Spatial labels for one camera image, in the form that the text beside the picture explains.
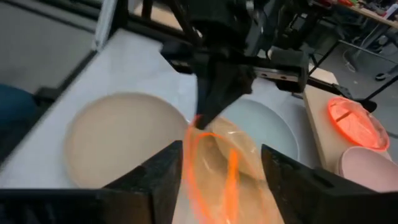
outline white plate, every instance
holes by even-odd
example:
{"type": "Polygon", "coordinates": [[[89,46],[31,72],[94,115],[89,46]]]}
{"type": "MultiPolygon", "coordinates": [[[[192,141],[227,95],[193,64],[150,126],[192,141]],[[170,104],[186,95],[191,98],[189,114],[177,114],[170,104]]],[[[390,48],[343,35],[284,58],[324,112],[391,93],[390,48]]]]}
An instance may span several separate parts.
{"type": "Polygon", "coordinates": [[[259,150],[261,144],[267,144],[292,159],[299,159],[299,147],[292,130],[277,113],[265,105],[238,99],[221,116],[252,137],[259,150]]]}

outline white table surface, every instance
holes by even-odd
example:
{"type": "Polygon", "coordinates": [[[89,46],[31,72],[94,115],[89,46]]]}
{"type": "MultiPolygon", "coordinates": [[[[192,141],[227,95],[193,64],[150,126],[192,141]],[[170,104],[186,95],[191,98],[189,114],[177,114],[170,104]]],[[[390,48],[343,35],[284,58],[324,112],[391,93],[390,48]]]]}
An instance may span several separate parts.
{"type": "MultiPolygon", "coordinates": [[[[87,103],[103,96],[122,91],[148,93],[168,101],[191,120],[196,78],[175,72],[160,55],[160,48],[154,40],[118,31],[9,156],[0,171],[0,187],[76,188],[65,171],[64,135],[73,117],[87,103]]],[[[300,162],[319,166],[304,102],[279,91],[267,80],[256,79],[252,88],[253,94],[243,97],[278,113],[297,138],[300,162]]],[[[176,208],[177,217],[185,221],[192,215],[186,212],[186,202],[179,199],[176,208]]]]}

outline pink bowl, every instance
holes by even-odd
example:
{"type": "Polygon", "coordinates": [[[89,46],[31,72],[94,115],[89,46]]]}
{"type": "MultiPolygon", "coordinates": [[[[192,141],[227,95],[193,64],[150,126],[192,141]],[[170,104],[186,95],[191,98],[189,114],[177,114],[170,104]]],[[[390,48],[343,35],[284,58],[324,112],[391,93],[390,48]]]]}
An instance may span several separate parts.
{"type": "Polygon", "coordinates": [[[345,151],[337,168],[342,177],[377,192],[398,191],[398,166],[365,147],[345,151]]]}

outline orange translucent plate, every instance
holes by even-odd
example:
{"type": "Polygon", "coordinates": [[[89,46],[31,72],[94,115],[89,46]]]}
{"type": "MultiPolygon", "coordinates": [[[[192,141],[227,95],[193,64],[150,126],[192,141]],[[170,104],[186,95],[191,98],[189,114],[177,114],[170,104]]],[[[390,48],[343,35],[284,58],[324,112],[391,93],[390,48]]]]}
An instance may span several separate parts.
{"type": "Polygon", "coordinates": [[[359,103],[334,97],[328,102],[328,115],[338,132],[353,144],[379,152],[390,146],[381,123],[359,103]]]}

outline blue fabric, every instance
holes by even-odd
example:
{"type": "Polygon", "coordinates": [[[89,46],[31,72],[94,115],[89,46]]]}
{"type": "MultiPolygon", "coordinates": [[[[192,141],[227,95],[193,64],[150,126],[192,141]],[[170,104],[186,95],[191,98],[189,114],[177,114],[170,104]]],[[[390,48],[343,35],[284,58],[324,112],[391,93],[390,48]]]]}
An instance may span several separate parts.
{"type": "Polygon", "coordinates": [[[0,130],[33,117],[35,111],[36,104],[30,93],[0,84],[0,130]]]}

